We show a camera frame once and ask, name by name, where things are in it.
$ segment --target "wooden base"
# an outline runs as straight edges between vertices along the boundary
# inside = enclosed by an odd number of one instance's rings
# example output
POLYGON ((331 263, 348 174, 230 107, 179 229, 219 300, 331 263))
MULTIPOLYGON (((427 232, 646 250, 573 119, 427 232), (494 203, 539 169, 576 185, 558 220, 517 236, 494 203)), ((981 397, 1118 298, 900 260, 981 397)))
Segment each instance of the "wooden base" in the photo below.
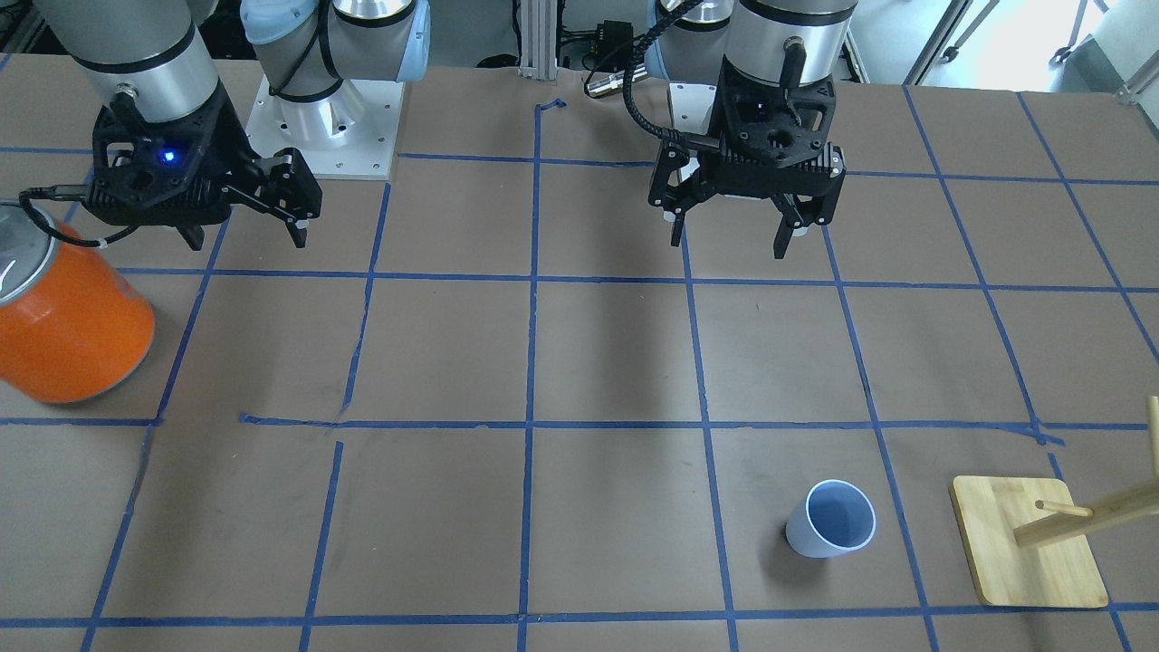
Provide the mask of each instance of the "wooden base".
POLYGON ((984 605, 1003 607, 1107 606, 1086 536, 1041 548, 1019 548, 1014 528, 1049 517, 1036 500, 1073 505, 1052 478, 958 476, 950 490, 974 587, 984 605))

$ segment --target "wooden dowel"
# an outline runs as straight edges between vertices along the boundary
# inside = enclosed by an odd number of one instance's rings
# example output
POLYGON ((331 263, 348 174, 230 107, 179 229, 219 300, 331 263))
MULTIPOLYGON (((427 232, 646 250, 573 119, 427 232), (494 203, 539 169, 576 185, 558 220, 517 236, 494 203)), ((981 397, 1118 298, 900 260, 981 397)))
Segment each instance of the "wooden dowel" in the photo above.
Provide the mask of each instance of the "wooden dowel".
POLYGON ((1151 469, 1159 478, 1159 397, 1147 398, 1147 431, 1151 433, 1151 469))
POLYGON ((1058 514, 1070 514, 1071 517, 1094 517, 1094 510, 1079 507, 1078 505, 1066 505, 1065 503, 1054 503, 1050 500, 1035 500, 1034 506, 1047 512, 1058 514))
POLYGON ((1089 518, 1051 514, 1014 528, 1014 541, 1020 548, 1036 548, 1117 526, 1153 514, 1157 510, 1159 510, 1159 478, 1092 503, 1091 511, 1094 514, 1089 518))

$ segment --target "orange container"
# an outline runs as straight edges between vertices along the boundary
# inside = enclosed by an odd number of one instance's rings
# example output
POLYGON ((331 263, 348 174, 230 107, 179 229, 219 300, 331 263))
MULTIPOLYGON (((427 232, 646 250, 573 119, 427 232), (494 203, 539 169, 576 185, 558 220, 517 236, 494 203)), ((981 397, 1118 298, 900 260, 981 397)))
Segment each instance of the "orange container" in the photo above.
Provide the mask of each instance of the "orange container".
POLYGON ((153 325, 148 301, 95 249, 0 205, 0 380, 43 403, 92 398, 137 369, 153 325))

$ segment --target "table surface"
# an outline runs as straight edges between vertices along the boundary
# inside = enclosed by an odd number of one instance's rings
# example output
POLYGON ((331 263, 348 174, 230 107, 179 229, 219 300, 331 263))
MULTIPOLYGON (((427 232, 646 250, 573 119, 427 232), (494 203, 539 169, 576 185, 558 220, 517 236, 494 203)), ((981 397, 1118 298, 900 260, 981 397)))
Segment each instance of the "table surface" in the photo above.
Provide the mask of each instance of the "table surface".
MULTIPOLYGON (((220 68, 245 119, 260 68, 220 68)), ((1159 649, 1154 520, 1091 536, 1107 609, 989 608, 948 492, 1151 475, 1134 108, 841 85, 836 219, 775 261, 767 202, 668 246, 657 142, 581 82, 430 69, 391 183, 325 181, 304 250, 247 208, 107 249, 156 339, 82 405, 0 388, 0 649, 1159 649), (782 526, 825 478, 877 534, 804 559, 782 526)), ((0 59, 0 195, 83 178, 97 103, 0 59)))

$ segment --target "black band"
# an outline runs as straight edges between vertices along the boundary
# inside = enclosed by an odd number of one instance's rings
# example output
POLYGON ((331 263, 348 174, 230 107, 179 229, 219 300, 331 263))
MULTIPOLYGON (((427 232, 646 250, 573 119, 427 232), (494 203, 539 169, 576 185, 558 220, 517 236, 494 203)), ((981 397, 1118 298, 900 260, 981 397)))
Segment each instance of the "black band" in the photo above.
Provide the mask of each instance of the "black band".
POLYGON ((348 16, 337 9, 334 10, 334 14, 338 16, 340 21, 348 24, 352 24, 355 27, 365 27, 365 28, 389 27, 392 24, 401 23, 402 21, 407 20, 410 16, 410 14, 415 13, 415 5, 417 3, 418 0, 414 0, 398 14, 386 16, 382 19, 356 19, 353 16, 348 16))
MULTIPOLYGON (((656 0, 656 13, 665 19, 672 15, 672 12, 669 12, 668 8, 664 7, 663 0, 656 0)), ((714 23, 698 23, 698 22, 692 22, 688 19, 680 19, 676 21, 676 25, 673 27, 677 27, 685 31, 716 31, 717 29, 724 29, 726 27, 728 27, 729 20, 731 19, 726 17, 724 20, 716 21, 714 23)))
POLYGON ((153 69, 155 67, 163 66, 169 61, 176 59, 184 52, 190 44, 194 42, 194 37, 197 35, 197 29, 194 28, 194 23, 189 23, 189 30, 181 41, 175 43, 173 47, 169 47, 160 54, 153 54, 147 59, 141 59, 139 61, 129 61, 127 64, 99 64, 96 61, 89 61, 87 59, 81 59, 80 57, 73 57, 73 59, 93 72, 103 72, 109 74, 133 74, 137 72, 145 72, 147 69, 153 69))
POLYGON ((283 100, 285 100, 287 102, 294 102, 297 104, 307 104, 309 102, 316 102, 319 100, 325 100, 325 98, 329 97, 330 95, 334 95, 335 93, 338 91, 338 88, 342 87, 342 82, 343 81, 345 81, 345 80, 344 79, 340 79, 340 80, 335 81, 334 85, 330 86, 329 88, 326 88, 325 90, 319 90, 318 93, 314 93, 312 95, 287 95, 285 93, 279 93, 278 97, 282 97, 283 100))
POLYGON ((330 53, 330 17, 329 15, 318 16, 318 50, 322 54, 322 65, 326 72, 334 79, 342 79, 337 66, 334 65, 334 54, 330 53))
POLYGON ((770 7, 768 5, 758 2, 757 0, 741 0, 741 6, 763 19, 773 22, 795 24, 799 27, 824 27, 826 24, 837 24, 852 16, 853 9, 857 5, 833 14, 799 14, 796 12, 786 12, 785 9, 770 7))

